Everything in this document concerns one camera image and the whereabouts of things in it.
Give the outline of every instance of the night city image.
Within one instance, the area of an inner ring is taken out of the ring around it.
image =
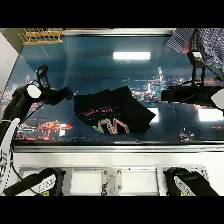
[[[192,66],[184,54],[166,46],[169,37],[66,37],[63,44],[24,46],[17,59],[0,110],[12,99],[13,92],[35,79],[35,71],[48,65],[52,88],[69,87],[74,95],[87,95],[128,86],[132,96],[156,114],[151,128],[144,133],[104,135],[76,117],[73,99],[58,105],[43,105],[17,132],[26,141],[143,141],[191,142],[222,141],[223,115],[206,120],[205,106],[161,102],[161,92],[169,86],[191,79]],[[150,52],[149,60],[115,60],[113,52]],[[222,85],[206,71],[205,85]],[[29,113],[40,103],[34,103]]]

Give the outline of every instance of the plaid cloth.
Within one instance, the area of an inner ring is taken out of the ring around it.
[[[191,50],[200,51],[206,65],[219,68],[224,73],[224,28],[178,28],[167,45],[180,53],[192,35]]]

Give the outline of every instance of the checkered fabric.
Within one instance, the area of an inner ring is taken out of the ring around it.
[[[224,28],[178,28],[167,45],[180,53],[193,34],[191,49],[202,53],[206,65],[224,73]]]

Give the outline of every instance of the black t-shirt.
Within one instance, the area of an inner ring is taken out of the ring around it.
[[[155,114],[131,95],[127,86],[74,96],[75,114],[102,134],[144,132]]]

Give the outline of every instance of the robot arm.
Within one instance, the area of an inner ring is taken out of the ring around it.
[[[51,89],[47,80],[47,71],[47,65],[41,66],[37,70],[37,80],[16,89],[4,111],[0,123],[0,194],[5,189],[10,172],[11,141],[18,125],[26,118],[31,105],[35,102],[56,105],[63,99],[71,99],[73,96],[68,87],[59,91]]]

